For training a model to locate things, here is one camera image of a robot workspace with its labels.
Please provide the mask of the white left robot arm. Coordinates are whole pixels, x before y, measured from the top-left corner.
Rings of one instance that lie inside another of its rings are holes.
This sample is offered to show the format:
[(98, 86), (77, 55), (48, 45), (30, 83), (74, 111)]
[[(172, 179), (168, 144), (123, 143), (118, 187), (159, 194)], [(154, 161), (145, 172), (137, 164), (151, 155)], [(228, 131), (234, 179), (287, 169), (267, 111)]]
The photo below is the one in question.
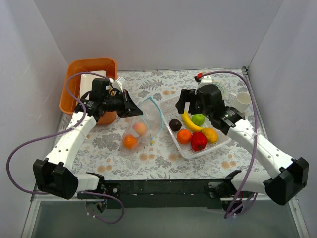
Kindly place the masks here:
[(64, 199), (84, 191), (88, 191), (94, 198), (101, 198), (105, 194), (105, 185), (101, 183), (100, 175), (75, 175), (71, 169), (82, 143), (106, 112), (116, 112), (121, 118), (143, 114), (127, 90), (112, 88), (108, 79), (95, 78), (91, 90), (79, 98), (67, 132), (43, 160), (36, 160), (33, 164), (40, 191)]

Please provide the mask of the clear zip top bag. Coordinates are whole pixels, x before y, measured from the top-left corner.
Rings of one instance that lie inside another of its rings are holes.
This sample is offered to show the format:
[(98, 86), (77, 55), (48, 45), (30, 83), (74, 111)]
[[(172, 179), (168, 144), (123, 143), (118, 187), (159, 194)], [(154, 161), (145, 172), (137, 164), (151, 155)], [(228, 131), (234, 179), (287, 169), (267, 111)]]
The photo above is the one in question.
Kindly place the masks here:
[[(143, 111), (143, 115), (131, 117), (128, 126), (121, 137), (120, 150), (124, 154), (136, 153), (142, 148), (149, 146), (153, 143), (154, 138), (162, 131), (163, 119), (162, 112), (158, 104), (152, 97), (148, 97), (138, 104), (138, 107)], [(144, 122), (148, 131), (143, 136), (139, 136), (132, 126), (137, 122)], [(138, 139), (138, 145), (134, 149), (126, 149), (122, 145), (122, 138), (126, 134), (132, 134)]]

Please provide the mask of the pink peach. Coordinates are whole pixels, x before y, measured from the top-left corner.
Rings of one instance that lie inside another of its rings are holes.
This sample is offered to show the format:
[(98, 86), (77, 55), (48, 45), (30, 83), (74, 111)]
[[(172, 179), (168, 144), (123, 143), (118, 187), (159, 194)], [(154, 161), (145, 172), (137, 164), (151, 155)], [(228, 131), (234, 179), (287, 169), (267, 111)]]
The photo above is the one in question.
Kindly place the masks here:
[(144, 122), (137, 122), (132, 126), (132, 128), (139, 136), (143, 136), (148, 131), (148, 127)]

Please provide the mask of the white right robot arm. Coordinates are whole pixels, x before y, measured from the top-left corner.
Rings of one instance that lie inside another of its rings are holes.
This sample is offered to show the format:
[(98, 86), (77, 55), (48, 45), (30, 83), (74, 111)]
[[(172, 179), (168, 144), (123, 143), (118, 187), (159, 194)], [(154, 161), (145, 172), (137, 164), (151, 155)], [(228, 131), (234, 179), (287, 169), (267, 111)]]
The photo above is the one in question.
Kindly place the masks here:
[(278, 205), (287, 204), (306, 185), (309, 163), (304, 158), (294, 159), (282, 152), (262, 135), (256, 135), (253, 126), (234, 107), (225, 105), (217, 86), (208, 84), (197, 89), (183, 89), (176, 103), (179, 113), (184, 112), (189, 103), (191, 114), (205, 115), (211, 125), (224, 135), (236, 141), (266, 169), (264, 177), (248, 176), (234, 171), (216, 187), (219, 193), (235, 197), (242, 190), (266, 194)]

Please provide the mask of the green lime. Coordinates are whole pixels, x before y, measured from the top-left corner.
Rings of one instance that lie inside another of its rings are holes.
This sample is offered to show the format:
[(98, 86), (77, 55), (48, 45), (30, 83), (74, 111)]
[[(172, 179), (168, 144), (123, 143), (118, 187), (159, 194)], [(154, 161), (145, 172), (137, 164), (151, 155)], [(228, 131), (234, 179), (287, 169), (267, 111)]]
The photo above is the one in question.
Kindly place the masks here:
[(195, 114), (191, 118), (192, 122), (197, 126), (202, 126), (205, 122), (205, 116), (203, 114)]

